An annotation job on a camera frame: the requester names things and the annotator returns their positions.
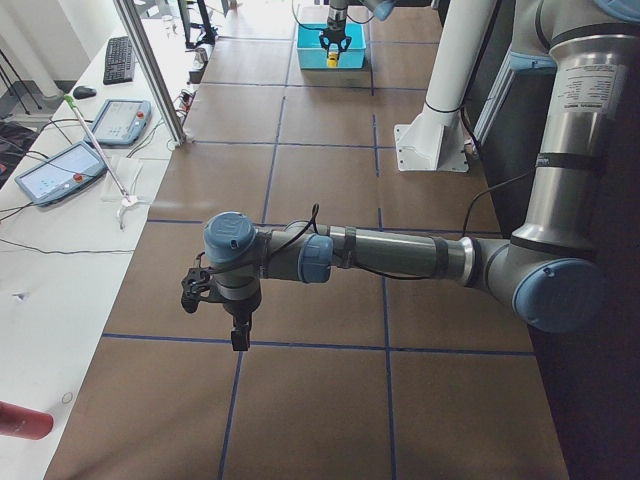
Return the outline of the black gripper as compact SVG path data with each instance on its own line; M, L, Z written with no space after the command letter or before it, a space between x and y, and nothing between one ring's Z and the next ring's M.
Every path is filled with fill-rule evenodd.
M230 339L234 351L249 350L252 315L259 308L261 300L261 294L253 294L245 299L229 300L224 303L224 310L233 319Z
M351 44L351 37L346 35L346 23L327 23L319 35L319 41L325 51L334 45L339 53L346 52Z

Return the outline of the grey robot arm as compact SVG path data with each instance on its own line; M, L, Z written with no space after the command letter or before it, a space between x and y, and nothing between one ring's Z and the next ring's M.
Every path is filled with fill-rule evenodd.
M340 54L349 49L352 37L346 33L346 26L349 7L352 4L363 6L372 18L384 21L394 10L396 2L392 0L330 0L326 26L321 29L319 34L320 45L327 53L337 52Z
M619 100L639 56L635 1L519 1L508 59L515 71L553 70L553 90L524 223L507 240L456 241L296 221L282 230L223 212L182 282L181 303L218 303L231 344L250 346L264 279L326 282L333 268L396 280L448 279L483 290L527 324L563 333L593 320L604 277L588 238Z

